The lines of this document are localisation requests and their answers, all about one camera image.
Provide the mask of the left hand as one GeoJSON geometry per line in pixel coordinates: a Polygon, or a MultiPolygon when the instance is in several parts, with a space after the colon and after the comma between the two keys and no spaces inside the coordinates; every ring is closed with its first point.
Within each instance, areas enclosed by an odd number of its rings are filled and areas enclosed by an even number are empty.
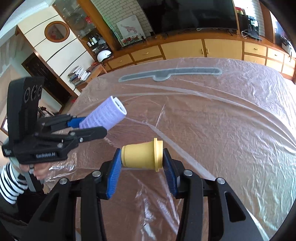
{"type": "Polygon", "coordinates": [[[22,165],[19,164],[19,168],[23,172],[33,172],[33,175],[38,180],[43,180],[48,176],[49,170],[52,167],[52,163],[37,163],[34,164],[33,168],[31,168],[29,165],[22,165]]]}

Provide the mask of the striped sleeve forearm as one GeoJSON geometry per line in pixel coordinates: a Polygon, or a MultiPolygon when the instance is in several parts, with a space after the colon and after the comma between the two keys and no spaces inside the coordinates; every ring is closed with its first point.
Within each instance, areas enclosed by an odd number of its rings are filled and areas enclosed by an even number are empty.
{"type": "Polygon", "coordinates": [[[25,177],[8,162],[1,169],[1,196],[9,204],[16,204],[19,195],[28,189],[25,177]]]}

